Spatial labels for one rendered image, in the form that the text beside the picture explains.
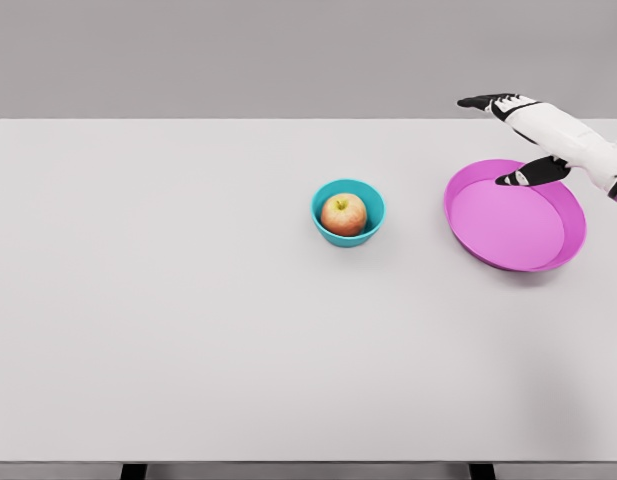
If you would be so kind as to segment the pink plate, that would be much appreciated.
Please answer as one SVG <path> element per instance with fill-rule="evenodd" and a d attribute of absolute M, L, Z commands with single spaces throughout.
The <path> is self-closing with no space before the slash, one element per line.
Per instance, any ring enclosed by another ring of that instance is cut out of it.
<path fill-rule="evenodd" d="M 495 268 L 543 272 L 572 260 L 587 237 L 587 220 L 561 182 L 535 187 L 495 180 L 522 164 L 488 159 L 457 171 L 444 192 L 444 212 L 459 243 Z"/>

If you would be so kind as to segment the blue bowl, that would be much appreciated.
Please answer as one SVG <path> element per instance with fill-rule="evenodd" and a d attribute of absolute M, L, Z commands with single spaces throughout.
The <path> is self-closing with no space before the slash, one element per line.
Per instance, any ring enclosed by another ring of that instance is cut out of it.
<path fill-rule="evenodd" d="M 322 207 L 327 199 L 340 193 L 352 193 L 361 198 L 367 209 L 367 223 L 357 236 L 343 237 L 326 230 L 320 220 Z M 310 212 L 319 233 L 332 245 L 353 248 L 364 244 L 375 235 L 384 223 L 386 204 L 383 196 L 372 185 L 356 179 L 337 179 L 321 186 L 313 195 Z"/>

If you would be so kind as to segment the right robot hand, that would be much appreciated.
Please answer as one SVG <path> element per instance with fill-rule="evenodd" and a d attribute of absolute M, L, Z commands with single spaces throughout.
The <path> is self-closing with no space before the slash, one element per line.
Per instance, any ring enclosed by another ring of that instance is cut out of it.
<path fill-rule="evenodd" d="M 478 95 L 457 101 L 492 115 L 515 133 L 542 148 L 547 155 L 498 177 L 501 186 L 536 186 L 564 179 L 573 168 L 581 168 L 594 185 L 606 183 L 598 163 L 597 148 L 604 139 L 582 121 L 554 105 L 510 93 Z"/>

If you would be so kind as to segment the red yellow apple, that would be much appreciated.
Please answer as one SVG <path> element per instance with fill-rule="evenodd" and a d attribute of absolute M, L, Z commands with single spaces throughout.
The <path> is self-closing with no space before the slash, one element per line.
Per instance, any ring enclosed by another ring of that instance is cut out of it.
<path fill-rule="evenodd" d="M 320 220 L 329 232 L 353 237 L 359 235 L 367 223 L 367 209 L 361 198 L 352 193 L 340 193 L 327 199 Z"/>

